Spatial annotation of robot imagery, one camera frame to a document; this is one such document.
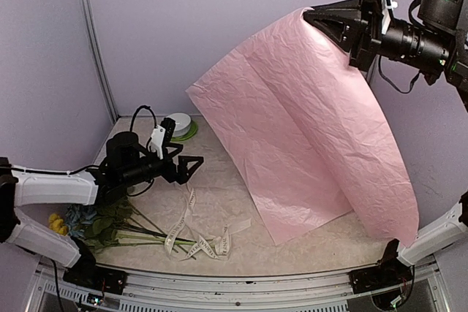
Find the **white plastic bracket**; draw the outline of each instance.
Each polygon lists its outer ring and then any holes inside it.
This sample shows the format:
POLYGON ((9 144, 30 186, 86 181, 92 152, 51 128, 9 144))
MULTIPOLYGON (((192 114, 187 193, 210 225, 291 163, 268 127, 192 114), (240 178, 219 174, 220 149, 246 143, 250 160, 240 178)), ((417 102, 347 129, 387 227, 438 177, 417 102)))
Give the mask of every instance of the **white plastic bracket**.
POLYGON ((96 200, 98 185, 91 173, 72 175, 40 175, 12 171, 18 179, 15 187, 15 207, 30 204, 83 204, 96 200))
POLYGON ((468 227, 458 220, 462 210, 461 203, 455 204, 445 215, 420 229, 410 247, 405 248, 400 243, 398 260, 406 266, 414 265, 420 259, 466 237, 468 227))
POLYGON ((151 134, 151 146, 157 152, 160 160, 162 160, 162 142, 164 141, 165 135, 166 129, 160 125, 157 125, 151 134))
POLYGON ((64 267, 73 267, 80 258, 80 250, 70 237, 52 232, 21 210, 15 209, 20 220, 13 228, 7 243, 13 243, 36 254, 46 256, 61 263, 64 267))

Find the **table surface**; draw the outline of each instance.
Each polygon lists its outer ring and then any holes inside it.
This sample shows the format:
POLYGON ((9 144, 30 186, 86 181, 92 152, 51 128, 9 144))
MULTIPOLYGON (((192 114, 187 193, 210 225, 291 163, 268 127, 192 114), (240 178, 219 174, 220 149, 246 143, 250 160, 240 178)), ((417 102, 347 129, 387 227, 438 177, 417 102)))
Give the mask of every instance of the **table surface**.
MULTIPOLYGON (((372 264, 381 258, 387 240, 370 238, 355 213, 275 246, 226 150, 203 118, 194 119, 199 126, 198 133, 182 142, 182 154, 205 157, 205 163, 189 182, 197 194, 195 229, 202 235, 219 236, 225 224, 248 218, 252 219, 251 227, 231 237, 232 248, 227 261, 213 260, 199 252, 196 260, 180 262, 184 253, 169 257, 162 246, 135 246, 106 248, 97 254, 99 263, 157 273, 261 276, 338 270, 372 264)), ((110 137, 128 130, 129 123, 129 118, 120 118, 110 137)), ((134 132, 140 136, 140 144, 145 145, 152 127, 151 118, 135 121, 134 132)), ((97 161, 101 162, 104 156, 103 148, 97 161)), ((157 178, 148 192, 130 201, 168 232, 184 211, 185 196, 185 186, 168 184, 157 178)), ((138 221, 147 224, 144 219, 138 221)), ((180 236, 190 237, 190 234, 185 229, 180 236)))

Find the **purple wall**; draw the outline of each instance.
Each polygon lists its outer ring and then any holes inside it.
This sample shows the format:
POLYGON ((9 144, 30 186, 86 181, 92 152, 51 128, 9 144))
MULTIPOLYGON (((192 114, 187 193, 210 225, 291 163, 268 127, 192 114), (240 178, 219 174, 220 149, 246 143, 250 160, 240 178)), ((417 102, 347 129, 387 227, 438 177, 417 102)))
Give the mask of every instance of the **purple wall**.
POLYGON ((299 7, 338 0, 91 0, 121 115, 196 113, 185 89, 237 44, 299 7))
MULTIPOLYGON (((110 131, 78 0, 0 0, 0 156, 74 169, 110 131)), ((39 219, 48 214, 32 210, 39 219)), ((0 305, 18 311, 36 258, 0 245, 0 305)))
MULTIPOLYGON (((407 18, 412 0, 397 0, 396 17, 407 18)), ((415 70, 384 61, 384 73, 406 89, 415 70)), ((418 198, 421 226, 449 210, 468 189, 468 114, 445 77, 433 86, 423 78, 409 95, 395 92, 378 74, 372 85, 395 134, 418 198)), ((468 240, 438 253, 454 311, 468 306, 468 240)))

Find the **wrinkled paper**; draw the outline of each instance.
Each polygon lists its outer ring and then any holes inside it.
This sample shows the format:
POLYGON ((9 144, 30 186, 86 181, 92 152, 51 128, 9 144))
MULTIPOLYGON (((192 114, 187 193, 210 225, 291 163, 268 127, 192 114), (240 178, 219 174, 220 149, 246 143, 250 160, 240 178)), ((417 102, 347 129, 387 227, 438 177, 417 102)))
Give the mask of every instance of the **wrinkled paper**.
POLYGON ((187 90, 244 179, 275 244, 354 210, 410 245, 418 206, 377 100, 303 9, 226 55, 187 90))

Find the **yellow flower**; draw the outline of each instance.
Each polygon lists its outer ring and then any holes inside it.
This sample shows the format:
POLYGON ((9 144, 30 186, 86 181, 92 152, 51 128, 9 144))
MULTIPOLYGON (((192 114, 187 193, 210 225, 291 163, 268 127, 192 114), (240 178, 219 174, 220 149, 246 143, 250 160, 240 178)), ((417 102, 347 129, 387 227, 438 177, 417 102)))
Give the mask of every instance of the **yellow flower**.
POLYGON ((56 219, 52 224, 50 224, 49 228, 51 228, 54 232, 58 233, 61 226, 64 225, 64 220, 63 219, 56 219))
POLYGON ((49 216, 49 224, 52 224, 57 219, 60 219, 60 216, 57 213, 52 213, 49 216))
POLYGON ((68 227, 67 226, 61 226, 61 228, 58 230, 58 233, 60 235, 67 235, 68 234, 68 227))

